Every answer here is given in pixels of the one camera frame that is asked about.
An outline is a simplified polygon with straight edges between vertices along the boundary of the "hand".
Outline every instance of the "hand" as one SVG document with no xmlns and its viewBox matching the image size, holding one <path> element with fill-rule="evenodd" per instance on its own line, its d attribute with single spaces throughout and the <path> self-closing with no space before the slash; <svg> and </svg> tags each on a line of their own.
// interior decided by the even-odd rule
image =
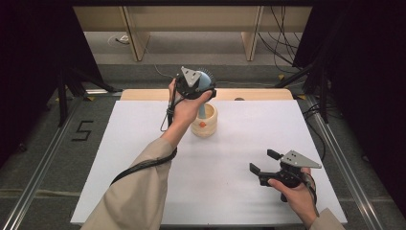
<svg viewBox="0 0 406 230">
<path fill-rule="evenodd" d="M 175 79 L 169 85 L 169 100 L 172 99 L 174 85 Z M 196 119 L 199 106 L 205 103 L 211 96 L 212 91 L 207 91 L 195 100 L 185 99 L 177 104 L 173 115 L 173 122 L 189 126 Z M 178 92 L 176 92 L 176 98 L 180 98 Z"/>
<path fill-rule="evenodd" d="M 171 101 L 175 80 L 169 85 L 169 101 Z M 212 91 L 203 93 L 199 98 L 195 100 L 183 100 L 175 107 L 173 114 L 173 122 L 169 126 L 168 130 L 162 134 L 161 138 L 164 138 L 170 142 L 175 148 L 179 144 L 189 125 L 196 119 L 199 106 L 205 103 L 212 96 Z"/>
<path fill-rule="evenodd" d="M 310 174 L 310 169 L 302 168 L 302 172 Z M 311 224 L 317 218 L 317 215 L 314 209 L 313 199 L 308 188 L 301 183 L 298 187 L 291 189 L 275 179 L 268 180 L 268 183 L 286 196 L 290 208 L 302 220 L 304 226 L 307 229 L 310 229 Z"/>
</svg>

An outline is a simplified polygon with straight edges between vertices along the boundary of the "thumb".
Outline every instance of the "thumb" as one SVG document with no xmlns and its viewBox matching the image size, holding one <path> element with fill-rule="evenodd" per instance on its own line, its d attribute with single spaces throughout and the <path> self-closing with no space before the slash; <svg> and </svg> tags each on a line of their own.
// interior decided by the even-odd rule
<svg viewBox="0 0 406 230">
<path fill-rule="evenodd" d="M 279 192 L 285 194 L 286 192 L 289 191 L 289 188 L 287 188 L 286 186 L 284 186 L 284 184 L 282 184 L 279 180 L 276 179 L 269 179 L 268 180 L 268 184 L 272 187 L 274 187 L 276 190 L 278 190 Z"/>
</svg>

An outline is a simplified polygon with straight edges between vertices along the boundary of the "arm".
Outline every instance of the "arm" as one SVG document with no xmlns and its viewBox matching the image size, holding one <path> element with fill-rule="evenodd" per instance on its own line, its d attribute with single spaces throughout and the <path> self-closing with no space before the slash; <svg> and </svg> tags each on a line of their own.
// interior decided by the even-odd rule
<svg viewBox="0 0 406 230">
<path fill-rule="evenodd" d="M 310 173 L 310 169 L 303 168 L 302 172 Z M 321 215 L 317 217 L 316 208 L 313 205 L 313 198 L 303 183 L 293 189 L 287 188 L 280 181 L 275 179 L 270 179 L 268 183 L 286 196 L 290 208 L 292 208 L 292 210 L 302 220 L 306 229 L 344 229 L 344 227 L 329 211 L 329 209 L 325 209 Z"/>
<path fill-rule="evenodd" d="M 172 92 L 174 81 L 169 85 Z M 173 122 L 160 138 L 151 142 L 131 166 L 169 156 L 179 144 L 198 107 L 211 92 L 175 107 Z M 168 190 L 170 162 L 130 174 L 111 185 L 82 229 L 159 229 Z"/>
</svg>

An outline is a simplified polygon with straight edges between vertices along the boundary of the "white board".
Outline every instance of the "white board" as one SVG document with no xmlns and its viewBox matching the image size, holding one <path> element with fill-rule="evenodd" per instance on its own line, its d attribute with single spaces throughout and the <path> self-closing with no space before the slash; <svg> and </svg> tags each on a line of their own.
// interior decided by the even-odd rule
<svg viewBox="0 0 406 230">
<path fill-rule="evenodd" d="M 178 146 L 169 172 L 163 225 L 279 226 L 301 223 L 280 193 L 259 185 L 254 163 L 275 173 L 272 149 L 290 150 L 322 164 L 296 101 L 212 101 L 218 110 L 216 133 L 200 138 L 190 130 Z M 113 178 L 127 169 L 162 132 L 167 102 L 116 102 L 100 149 L 80 195 L 72 223 L 83 224 Z M 312 170 L 319 211 L 329 208 L 347 220 L 324 168 Z"/>
</svg>

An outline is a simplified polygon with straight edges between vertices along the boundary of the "beige sleeve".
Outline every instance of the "beige sleeve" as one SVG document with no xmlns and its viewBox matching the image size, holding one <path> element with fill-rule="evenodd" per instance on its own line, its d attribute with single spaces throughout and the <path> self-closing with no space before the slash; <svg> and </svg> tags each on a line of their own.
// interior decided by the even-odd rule
<svg viewBox="0 0 406 230">
<path fill-rule="evenodd" d="M 311 224 L 310 230 L 343 230 L 344 227 L 338 221 L 338 219 L 329 211 L 329 209 L 323 210 L 320 216 L 314 220 Z"/>
<path fill-rule="evenodd" d="M 165 139 L 151 142 L 132 165 L 170 155 Z M 81 229 L 159 229 L 170 162 L 130 174 L 111 185 Z"/>
</svg>

